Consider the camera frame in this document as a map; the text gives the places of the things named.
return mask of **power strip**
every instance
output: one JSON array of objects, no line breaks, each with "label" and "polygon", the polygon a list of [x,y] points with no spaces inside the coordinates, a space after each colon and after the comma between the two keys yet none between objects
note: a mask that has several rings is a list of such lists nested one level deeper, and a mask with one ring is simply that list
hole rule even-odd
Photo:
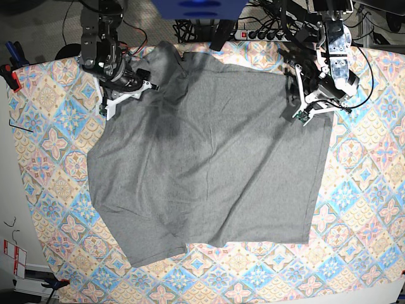
[{"label": "power strip", "polygon": [[268,35],[265,35],[263,39],[261,38],[261,35],[265,35],[266,31],[262,30],[260,32],[257,32],[257,30],[237,30],[235,33],[235,40],[242,40],[242,41],[289,41],[287,40],[284,36],[281,38],[281,40],[277,37],[274,37],[273,39],[268,39]]}]

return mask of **patterned tablecloth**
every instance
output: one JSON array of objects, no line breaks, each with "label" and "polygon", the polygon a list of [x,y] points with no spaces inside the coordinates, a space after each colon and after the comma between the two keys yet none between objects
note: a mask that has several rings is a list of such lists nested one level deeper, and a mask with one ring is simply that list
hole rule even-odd
[{"label": "patterned tablecloth", "polygon": [[[212,55],[282,73],[280,46],[229,42]],[[206,44],[178,49],[209,53]],[[56,277],[70,280],[61,302],[282,301],[398,280],[405,269],[405,57],[366,54],[374,93],[351,115],[335,114],[308,245],[190,244],[186,255],[139,269],[90,201],[86,155],[104,129],[92,77],[74,59],[18,70],[23,89],[8,91],[11,122],[34,132],[13,128],[15,147],[43,253]],[[371,74],[357,49],[350,59],[361,79],[354,104],[369,94]]]}]

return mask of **blue box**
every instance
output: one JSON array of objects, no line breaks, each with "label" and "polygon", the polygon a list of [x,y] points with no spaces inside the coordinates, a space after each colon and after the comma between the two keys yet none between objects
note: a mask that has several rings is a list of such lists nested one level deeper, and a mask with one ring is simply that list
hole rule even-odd
[{"label": "blue box", "polygon": [[152,0],[164,19],[237,20],[247,0]]}]

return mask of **floral tile pattern fabric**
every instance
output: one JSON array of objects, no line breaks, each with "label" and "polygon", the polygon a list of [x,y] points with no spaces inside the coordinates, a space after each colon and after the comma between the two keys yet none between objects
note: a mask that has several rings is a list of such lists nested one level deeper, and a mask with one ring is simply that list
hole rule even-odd
[{"label": "floral tile pattern fabric", "polygon": [[[283,73],[278,48],[228,42],[177,49],[209,53],[225,64]],[[150,53],[144,48],[139,56]],[[65,303],[247,303],[355,291],[398,280],[405,270],[405,56],[365,50],[375,89],[350,115],[335,114],[309,244],[189,244],[189,252],[132,268],[92,207],[87,153],[101,137],[103,117],[92,77],[74,58],[16,71],[22,90],[8,91],[23,188],[50,269],[69,279]],[[360,77],[352,104],[371,90],[357,49]]]}]

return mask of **gray t-shirt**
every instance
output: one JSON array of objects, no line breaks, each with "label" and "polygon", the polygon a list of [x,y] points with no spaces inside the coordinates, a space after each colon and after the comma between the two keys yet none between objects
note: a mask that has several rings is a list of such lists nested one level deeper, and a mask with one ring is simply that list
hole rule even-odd
[{"label": "gray t-shirt", "polygon": [[307,243],[332,116],[286,120],[286,76],[167,42],[137,67],[160,90],[119,105],[87,159],[94,208],[132,266],[186,243]]}]

